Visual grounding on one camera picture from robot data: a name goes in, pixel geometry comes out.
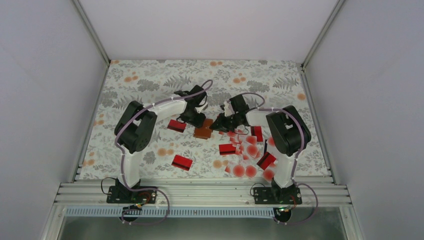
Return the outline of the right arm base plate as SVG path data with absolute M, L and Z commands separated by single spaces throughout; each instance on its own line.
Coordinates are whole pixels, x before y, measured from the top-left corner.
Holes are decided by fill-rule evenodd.
M 287 188 L 254 187 L 253 199 L 256 205 L 301 205 L 302 195 L 298 187 Z

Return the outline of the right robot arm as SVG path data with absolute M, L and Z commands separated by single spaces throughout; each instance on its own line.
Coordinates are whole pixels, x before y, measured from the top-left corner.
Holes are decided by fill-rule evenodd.
M 295 185 L 297 159 L 311 141 L 308 126 L 293 105 L 283 108 L 250 107 L 242 94 L 225 102 L 210 128 L 220 132 L 235 132 L 239 126 L 264 127 L 270 130 L 277 162 L 277 170 L 272 179 L 271 198 L 278 204 L 290 197 L 288 187 Z

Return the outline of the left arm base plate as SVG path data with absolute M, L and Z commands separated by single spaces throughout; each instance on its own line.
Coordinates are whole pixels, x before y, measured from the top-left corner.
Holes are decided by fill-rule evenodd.
M 130 191 L 126 187 L 111 186 L 107 193 L 108 204 L 154 204 L 157 187 L 147 187 L 143 191 Z

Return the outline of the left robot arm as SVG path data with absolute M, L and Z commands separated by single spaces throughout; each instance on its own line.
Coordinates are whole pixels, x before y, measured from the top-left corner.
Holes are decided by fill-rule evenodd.
M 202 113 L 207 105 L 207 90 L 195 85 L 190 91 L 179 90 L 170 97 L 158 102 L 143 105 L 132 101 L 116 124 L 114 144 L 121 151 L 119 182 L 123 185 L 119 196 L 131 203 L 139 197 L 139 165 L 141 159 L 136 155 L 150 143 L 157 122 L 177 115 L 184 124 L 201 128 L 206 120 Z

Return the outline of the brown leather card holder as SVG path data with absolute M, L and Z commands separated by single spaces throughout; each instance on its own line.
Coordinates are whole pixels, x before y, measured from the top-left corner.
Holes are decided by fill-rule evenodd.
M 213 120 L 210 118 L 205 119 L 202 127 L 196 127 L 194 129 L 193 137 L 198 139 L 207 140 L 211 137 L 213 130 L 210 129 L 210 126 L 213 124 Z

